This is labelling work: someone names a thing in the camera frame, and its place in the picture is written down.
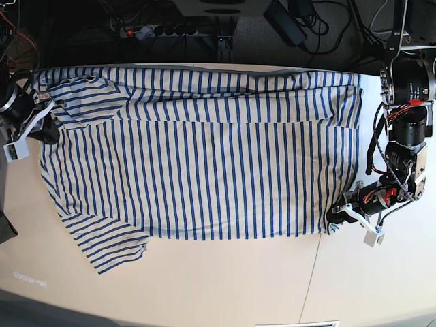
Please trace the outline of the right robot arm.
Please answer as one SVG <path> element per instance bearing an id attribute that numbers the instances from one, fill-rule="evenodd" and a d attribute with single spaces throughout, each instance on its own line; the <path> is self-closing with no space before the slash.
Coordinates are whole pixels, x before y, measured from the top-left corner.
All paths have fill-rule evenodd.
<path id="1" fill-rule="evenodd" d="M 20 1 L 1 2 L 1 133 L 9 142 L 27 137 L 54 145 L 60 133 L 50 111 L 56 106 L 51 100 L 37 103 L 38 91 L 31 88 L 34 73 L 40 66 L 40 52 L 30 35 L 21 30 Z M 36 66 L 10 72 L 9 50 L 19 38 L 35 53 Z"/>

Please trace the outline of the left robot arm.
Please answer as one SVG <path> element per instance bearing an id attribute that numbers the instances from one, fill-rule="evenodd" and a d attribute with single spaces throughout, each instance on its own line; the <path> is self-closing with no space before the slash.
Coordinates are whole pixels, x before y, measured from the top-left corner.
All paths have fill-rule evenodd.
<path id="1" fill-rule="evenodd" d="M 382 103 L 373 121 L 366 174 L 376 172 L 378 151 L 386 165 L 378 181 L 356 183 L 326 214 L 330 226 L 360 223 L 381 238 L 385 219 L 420 199 L 426 173 L 426 138 L 433 135 L 435 103 L 435 2 L 395 1 L 386 41 L 371 45 L 377 33 L 359 22 L 364 56 L 382 65 Z"/>

